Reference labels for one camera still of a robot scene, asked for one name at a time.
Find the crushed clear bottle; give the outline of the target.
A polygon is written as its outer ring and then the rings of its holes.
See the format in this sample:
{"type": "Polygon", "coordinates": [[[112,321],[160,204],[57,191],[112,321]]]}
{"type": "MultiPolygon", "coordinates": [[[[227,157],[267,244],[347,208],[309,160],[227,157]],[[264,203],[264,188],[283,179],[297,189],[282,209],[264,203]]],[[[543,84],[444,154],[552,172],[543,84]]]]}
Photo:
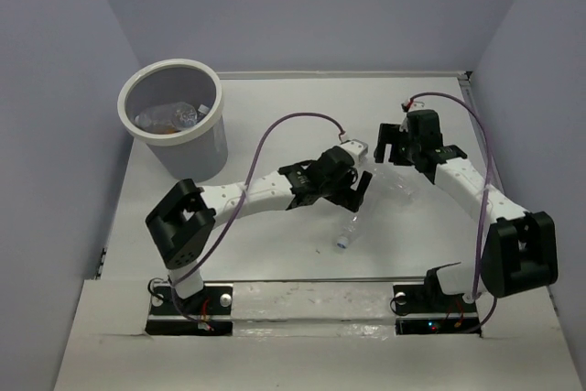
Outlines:
{"type": "Polygon", "coordinates": [[[370,185],[364,196],[364,207],[374,208],[381,201],[407,205],[414,200],[416,194],[414,184],[390,166],[366,162],[363,171],[372,174],[370,185]]]}

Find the long clear bottle blue cap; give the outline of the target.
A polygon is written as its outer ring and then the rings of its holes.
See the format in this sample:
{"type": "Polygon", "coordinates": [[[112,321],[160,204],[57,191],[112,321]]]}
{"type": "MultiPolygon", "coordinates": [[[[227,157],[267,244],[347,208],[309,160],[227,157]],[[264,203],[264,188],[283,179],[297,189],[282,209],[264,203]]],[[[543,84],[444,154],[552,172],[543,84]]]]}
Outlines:
{"type": "Polygon", "coordinates": [[[367,200],[358,212],[349,213],[336,235],[334,243],[337,248],[347,249],[366,231],[374,221],[378,204],[379,200],[367,200]]]}

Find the red cap clear bottle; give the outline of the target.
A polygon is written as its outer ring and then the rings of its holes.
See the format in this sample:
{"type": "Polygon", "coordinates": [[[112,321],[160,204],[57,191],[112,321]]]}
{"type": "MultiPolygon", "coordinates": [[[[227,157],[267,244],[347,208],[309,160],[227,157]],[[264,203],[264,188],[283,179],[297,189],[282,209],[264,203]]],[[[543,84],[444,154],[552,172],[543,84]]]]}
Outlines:
{"type": "Polygon", "coordinates": [[[172,105],[149,107],[135,117],[134,124],[154,135],[171,135],[183,129],[177,108],[172,105]]]}

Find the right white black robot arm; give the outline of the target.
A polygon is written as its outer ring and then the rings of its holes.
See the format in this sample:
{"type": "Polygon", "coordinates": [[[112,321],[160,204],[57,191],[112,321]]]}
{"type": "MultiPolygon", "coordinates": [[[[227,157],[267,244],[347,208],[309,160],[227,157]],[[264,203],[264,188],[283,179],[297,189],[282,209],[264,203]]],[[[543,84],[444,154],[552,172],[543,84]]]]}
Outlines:
{"type": "Polygon", "coordinates": [[[553,219],[508,199],[459,147],[444,144],[439,119],[433,110],[417,110],[400,124],[382,124],[374,151],[377,163],[423,174],[478,223],[473,261],[431,268],[421,289],[423,303],[443,310],[455,296],[472,303],[484,293],[501,299],[555,284],[553,219]]]}

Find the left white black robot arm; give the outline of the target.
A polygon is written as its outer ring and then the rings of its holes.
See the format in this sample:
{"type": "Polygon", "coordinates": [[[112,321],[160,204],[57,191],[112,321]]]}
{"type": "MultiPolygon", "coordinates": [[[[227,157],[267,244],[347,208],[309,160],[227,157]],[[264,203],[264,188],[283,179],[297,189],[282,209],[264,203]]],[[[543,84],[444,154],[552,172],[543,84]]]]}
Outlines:
{"type": "Polygon", "coordinates": [[[346,141],[315,160],[284,166],[249,183],[197,186],[178,181],[146,217],[146,228],[168,271],[170,300],[185,314],[207,303],[200,268],[212,231],[221,236],[236,219],[261,212],[291,211],[324,199],[350,212],[363,204],[372,175],[361,171],[368,146],[346,141]]]}

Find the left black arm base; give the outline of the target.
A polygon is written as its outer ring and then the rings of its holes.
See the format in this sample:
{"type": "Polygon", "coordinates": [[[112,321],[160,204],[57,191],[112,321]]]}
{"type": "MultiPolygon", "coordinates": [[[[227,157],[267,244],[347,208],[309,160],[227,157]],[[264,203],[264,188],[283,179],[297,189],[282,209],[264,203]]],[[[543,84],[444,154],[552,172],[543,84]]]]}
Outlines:
{"type": "Polygon", "coordinates": [[[233,334],[233,285],[205,284],[189,299],[173,297],[163,278],[147,284],[150,304],[145,332],[151,336],[222,337],[233,334]]]}

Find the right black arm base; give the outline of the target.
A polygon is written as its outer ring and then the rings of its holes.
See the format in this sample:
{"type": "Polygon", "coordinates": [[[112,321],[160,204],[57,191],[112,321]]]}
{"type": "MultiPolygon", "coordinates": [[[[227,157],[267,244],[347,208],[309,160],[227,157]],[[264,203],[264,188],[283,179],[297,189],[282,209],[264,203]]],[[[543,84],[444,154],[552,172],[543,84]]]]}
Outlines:
{"type": "Polygon", "coordinates": [[[419,284],[393,285],[389,308],[397,335],[482,334],[476,305],[465,303],[462,294],[446,295],[439,270],[430,269],[419,284]]]}

